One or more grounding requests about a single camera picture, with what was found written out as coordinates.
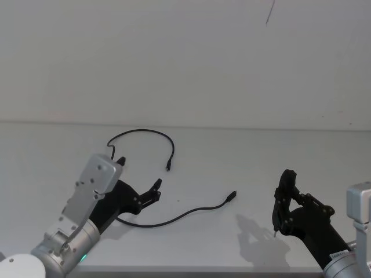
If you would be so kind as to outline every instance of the white table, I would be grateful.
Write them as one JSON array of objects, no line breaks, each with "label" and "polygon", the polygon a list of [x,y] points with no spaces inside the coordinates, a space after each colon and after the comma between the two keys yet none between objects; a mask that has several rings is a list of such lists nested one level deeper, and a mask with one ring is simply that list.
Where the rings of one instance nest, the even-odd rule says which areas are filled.
[{"label": "white table", "polygon": [[[0,251],[28,253],[59,215],[93,153],[110,153],[109,138],[129,127],[0,123]],[[274,191],[284,169],[297,187],[334,207],[332,224],[345,241],[355,238],[346,216],[348,186],[371,178],[371,133],[233,129],[159,129],[116,142],[127,158],[122,179],[138,193],[163,179],[158,203],[137,217],[166,221],[198,206],[237,198],[216,211],[174,224],[140,229],[114,222],[79,266],[82,271],[320,272],[295,237],[272,237]]]}]

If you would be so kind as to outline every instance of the cable plug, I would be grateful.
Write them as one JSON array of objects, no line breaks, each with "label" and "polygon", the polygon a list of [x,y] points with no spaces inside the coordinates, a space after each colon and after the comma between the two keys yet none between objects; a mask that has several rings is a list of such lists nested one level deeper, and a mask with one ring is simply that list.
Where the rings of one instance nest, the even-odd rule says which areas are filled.
[{"label": "cable plug", "polygon": [[228,195],[228,197],[226,198],[226,202],[230,202],[234,199],[234,197],[237,196],[237,191],[233,191],[231,194]]},{"label": "cable plug", "polygon": [[168,163],[166,164],[166,171],[170,171],[170,168],[172,167],[172,161],[169,159]]}]

